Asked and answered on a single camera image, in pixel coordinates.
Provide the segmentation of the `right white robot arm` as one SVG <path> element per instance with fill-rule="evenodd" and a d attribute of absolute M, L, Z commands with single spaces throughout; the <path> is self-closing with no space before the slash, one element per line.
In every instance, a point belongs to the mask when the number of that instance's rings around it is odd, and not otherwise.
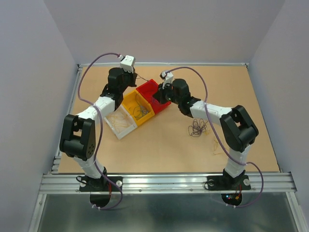
<path fill-rule="evenodd" d="M 153 97 L 161 104 L 167 102 L 176 104 L 185 116 L 207 120 L 220 145 L 222 142 L 213 125 L 221 126 L 225 142 L 229 147 L 228 151 L 223 147 L 228 156 L 228 162 L 224 168 L 222 183 L 228 189 L 237 186 L 239 176 L 246 165 L 248 152 L 259 134 L 246 109 L 241 105 L 234 108 L 220 107 L 195 98 L 183 79 L 160 84 Z"/>

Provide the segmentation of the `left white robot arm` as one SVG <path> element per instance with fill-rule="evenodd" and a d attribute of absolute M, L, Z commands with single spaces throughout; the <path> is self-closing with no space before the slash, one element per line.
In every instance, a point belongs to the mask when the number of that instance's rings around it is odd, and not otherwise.
<path fill-rule="evenodd" d="M 81 97 L 79 99 L 90 106 L 84 111 L 65 116 L 60 137 L 59 149 L 73 158 L 91 178 L 91 185 L 96 190 L 107 186 L 105 168 L 96 161 L 99 144 L 96 142 L 96 125 L 103 130 L 103 118 L 118 109 L 124 99 L 124 91 L 136 86 L 135 72 L 126 72 L 123 68 L 109 70 L 108 82 L 99 98 L 91 103 Z"/>

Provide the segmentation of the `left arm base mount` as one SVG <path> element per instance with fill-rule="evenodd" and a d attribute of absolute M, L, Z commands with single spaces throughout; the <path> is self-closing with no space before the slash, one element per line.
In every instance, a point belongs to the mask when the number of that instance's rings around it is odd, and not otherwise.
<path fill-rule="evenodd" d="M 76 181 L 79 183 L 79 191 L 89 193 L 89 201 L 92 208 L 97 210 L 110 210 L 117 207 L 122 199 L 122 176 L 107 176 L 109 180 L 101 176 L 94 179 L 86 175 L 78 175 Z M 120 193 L 120 199 L 116 203 L 112 203 L 112 194 Z"/>

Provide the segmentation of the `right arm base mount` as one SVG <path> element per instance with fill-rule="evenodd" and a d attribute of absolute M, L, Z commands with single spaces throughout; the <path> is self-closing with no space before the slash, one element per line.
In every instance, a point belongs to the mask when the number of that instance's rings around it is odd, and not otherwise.
<path fill-rule="evenodd" d="M 240 206 L 242 202 L 242 192 L 251 190 L 249 177 L 242 171 L 236 177 L 230 176 L 225 170 L 222 175 L 209 175 L 203 184 L 205 190 L 209 191 L 227 191 L 222 193 L 221 197 L 225 204 L 234 207 Z"/>

